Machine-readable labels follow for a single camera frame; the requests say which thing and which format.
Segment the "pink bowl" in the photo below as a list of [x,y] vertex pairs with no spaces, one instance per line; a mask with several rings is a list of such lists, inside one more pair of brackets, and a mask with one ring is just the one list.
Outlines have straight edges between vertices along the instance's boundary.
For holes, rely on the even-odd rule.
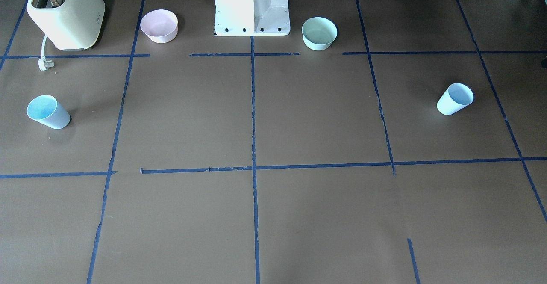
[[178,34],[178,17],[172,11],[156,9],[147,13],[139,24],[140,29],[157,44],[166,44]]

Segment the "light blue cup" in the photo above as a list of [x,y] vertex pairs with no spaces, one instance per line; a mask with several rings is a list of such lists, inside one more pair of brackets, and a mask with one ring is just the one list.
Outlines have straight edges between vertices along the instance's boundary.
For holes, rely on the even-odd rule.
[[436,103],[436,108],[443,115],[452,115],[469,106],[474,101],[472,90],[463,83],[451,84]]
[[67,110],[51,95],[40,95],[31,100],[26,114],[30,119],[55,130],[66,127],[71,121]]

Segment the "cream white toaster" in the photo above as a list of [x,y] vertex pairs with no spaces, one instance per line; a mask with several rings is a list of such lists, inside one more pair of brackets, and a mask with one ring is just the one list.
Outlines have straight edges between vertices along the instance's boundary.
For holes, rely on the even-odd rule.
[[105,11],[103,0],[64,0],[53,7],[49,0],[29,0],[27,13],[63,51],[82,51],[98,40]]

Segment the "light green bowl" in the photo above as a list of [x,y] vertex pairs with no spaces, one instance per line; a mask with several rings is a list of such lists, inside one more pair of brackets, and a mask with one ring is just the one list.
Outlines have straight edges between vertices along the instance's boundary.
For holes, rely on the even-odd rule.
[[335,23],[325,17],[307,19],[302,24],[301,32],[306,47],[315,51],[326,50],[338,36]]

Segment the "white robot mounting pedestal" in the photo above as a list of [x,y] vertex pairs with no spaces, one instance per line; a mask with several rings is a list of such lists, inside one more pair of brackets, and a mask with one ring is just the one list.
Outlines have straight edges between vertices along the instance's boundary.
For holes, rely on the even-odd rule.
[[220,37],[285,36],[291,23],[288,0],[215,0],[214,33]]

